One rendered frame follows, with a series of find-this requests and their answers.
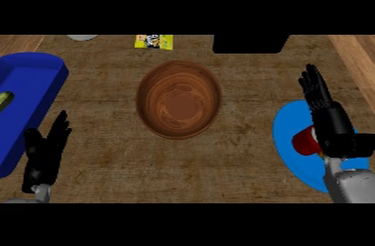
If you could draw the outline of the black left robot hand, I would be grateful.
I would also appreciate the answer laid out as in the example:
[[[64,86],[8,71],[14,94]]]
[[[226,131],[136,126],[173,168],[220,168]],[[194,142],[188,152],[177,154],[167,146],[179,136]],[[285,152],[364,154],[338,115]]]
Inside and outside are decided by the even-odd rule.
[[[39,185],[55,184],[71,132],[67,111],[62,111],[58,115],[48,137],[43,137],[36,128],[25,130],[24,140],[28,162],[22,182],[24,193],[34,193]]]

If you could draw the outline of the brown wooden bowl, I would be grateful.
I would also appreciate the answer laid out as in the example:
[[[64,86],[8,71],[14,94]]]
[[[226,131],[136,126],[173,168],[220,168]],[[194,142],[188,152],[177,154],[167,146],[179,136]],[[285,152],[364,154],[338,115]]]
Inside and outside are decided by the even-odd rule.
[[[192,61],[169,61],[139,83],[136,112],[154,134],[183,140],[213,125],[222,101],[220,82],[211,70]]]

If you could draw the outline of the grey round object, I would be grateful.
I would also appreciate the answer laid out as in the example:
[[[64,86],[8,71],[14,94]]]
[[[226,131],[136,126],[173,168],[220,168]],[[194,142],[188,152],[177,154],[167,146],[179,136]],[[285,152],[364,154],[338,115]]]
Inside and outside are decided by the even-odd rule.
[[[74,41],[89,41],[98,37],[98,35],[68,35]]]

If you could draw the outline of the dark blue container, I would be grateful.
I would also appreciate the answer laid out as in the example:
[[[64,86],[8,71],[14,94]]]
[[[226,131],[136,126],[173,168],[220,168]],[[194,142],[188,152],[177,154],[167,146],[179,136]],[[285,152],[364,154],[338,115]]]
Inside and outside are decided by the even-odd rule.
[[[39,128],[70,76],[65,61],[46,53],[0,57],[0,93],[15,97],[0,111],[0,179],[6,178],[25,152],[24,131]]]

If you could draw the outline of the red can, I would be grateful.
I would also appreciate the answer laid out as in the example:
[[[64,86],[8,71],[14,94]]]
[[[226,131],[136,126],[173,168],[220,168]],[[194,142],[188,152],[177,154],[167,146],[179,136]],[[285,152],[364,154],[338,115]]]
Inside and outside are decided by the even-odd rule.
[[[304,156],[310,156],[318,154],[322,149],[319,147],[316,135],[315,135],[315,128],[309,126],[304,128],[291,139],[294,150]]]

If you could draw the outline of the blue plate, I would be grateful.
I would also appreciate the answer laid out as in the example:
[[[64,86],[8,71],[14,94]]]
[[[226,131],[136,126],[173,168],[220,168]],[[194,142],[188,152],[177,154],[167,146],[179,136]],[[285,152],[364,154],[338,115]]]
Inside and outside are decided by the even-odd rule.
[[[273,123],[281,159],[296,177],[338,201],[369,202],[375,134],[358,134],[343,106],[330,98],[290,102]]]

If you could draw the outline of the yellow snack packet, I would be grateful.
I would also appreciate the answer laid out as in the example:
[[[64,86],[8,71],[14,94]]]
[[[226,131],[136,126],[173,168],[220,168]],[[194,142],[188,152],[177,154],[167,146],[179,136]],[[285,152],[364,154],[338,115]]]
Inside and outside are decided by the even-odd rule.
[[[135,46],[139,49],[173,50],[172,35],[138,35],[135,37]]]

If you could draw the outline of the yellow-green object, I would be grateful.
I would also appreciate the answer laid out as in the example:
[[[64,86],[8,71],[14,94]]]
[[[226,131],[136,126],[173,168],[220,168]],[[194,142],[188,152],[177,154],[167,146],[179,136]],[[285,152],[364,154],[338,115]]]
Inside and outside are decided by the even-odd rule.
[[[14,98],[15,98],[15,94],[11,91],[5,91],[0,93],[0,111],[5,110]]]

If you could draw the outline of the black appliance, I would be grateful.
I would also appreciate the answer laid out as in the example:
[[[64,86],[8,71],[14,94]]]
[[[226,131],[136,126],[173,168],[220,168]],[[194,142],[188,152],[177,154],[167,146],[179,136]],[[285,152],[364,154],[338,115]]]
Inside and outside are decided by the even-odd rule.
[[[288,35],[216,35],[213,51],[216,54],[276,54],[287,39]]]

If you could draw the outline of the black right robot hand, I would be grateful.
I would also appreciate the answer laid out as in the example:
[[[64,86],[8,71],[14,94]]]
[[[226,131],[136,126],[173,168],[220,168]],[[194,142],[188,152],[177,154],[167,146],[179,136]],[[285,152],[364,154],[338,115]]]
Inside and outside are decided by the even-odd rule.
[[[315,135],[330,158],[368,158],[375,152],[375,133],[356,133],[343,105],[331,97],[328,86],[313,64],[299,78],[307,102]]]

